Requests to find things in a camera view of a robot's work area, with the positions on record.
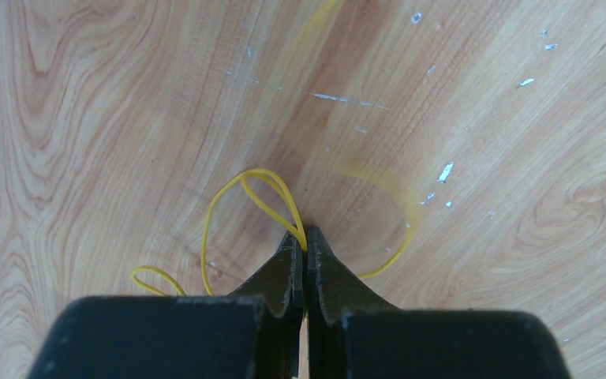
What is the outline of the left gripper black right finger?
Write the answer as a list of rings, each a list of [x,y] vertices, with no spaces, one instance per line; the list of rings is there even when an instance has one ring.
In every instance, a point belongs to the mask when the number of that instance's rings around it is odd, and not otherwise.
[[[321,229],[307,231],[313,378],[568,378],[553,335],[516,310],[404,310],[355,276]]]

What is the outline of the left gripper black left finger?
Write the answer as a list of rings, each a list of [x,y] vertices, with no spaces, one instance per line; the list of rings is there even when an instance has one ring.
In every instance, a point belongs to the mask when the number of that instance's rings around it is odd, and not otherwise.
[[[224,296],[88,296],[50,328],[30,378],[294,378],[303,252],[275,254]]]

